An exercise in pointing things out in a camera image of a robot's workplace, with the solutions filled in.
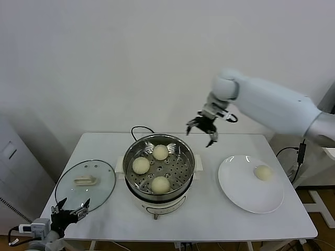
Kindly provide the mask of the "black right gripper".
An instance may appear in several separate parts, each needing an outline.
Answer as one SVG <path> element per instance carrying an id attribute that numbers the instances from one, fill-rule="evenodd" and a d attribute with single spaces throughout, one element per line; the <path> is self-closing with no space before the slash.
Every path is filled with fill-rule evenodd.
<path id="1" fill-rule="evenodd" d="M 218 140 L 218 132 L 216 126 L 214 125 L 214 121 L 215 119 L 199 115 L 186 124 L 186 135 L 190 134 L 192 128 L 200 129 L 209 135 L 210 140 L 206 147 L 210 147 Z"/>

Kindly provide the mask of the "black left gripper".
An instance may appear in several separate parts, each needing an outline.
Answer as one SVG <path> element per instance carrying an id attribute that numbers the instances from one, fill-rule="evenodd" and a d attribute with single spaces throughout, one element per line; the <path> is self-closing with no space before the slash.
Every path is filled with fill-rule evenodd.
<path id="1" fill-rule="evenodd" d="M 55 232 L 65 232 L 66 228 L 72 224 L 77 223 L 78 218 L 84 218 L 88 214 L 90 207 L 90 198 L 85 203 L 74 210 L 63 210 L 63 206 L 67 201 L 67 198 L 59 201 L 56 206 L 51 207 L 51 230 Z"/>

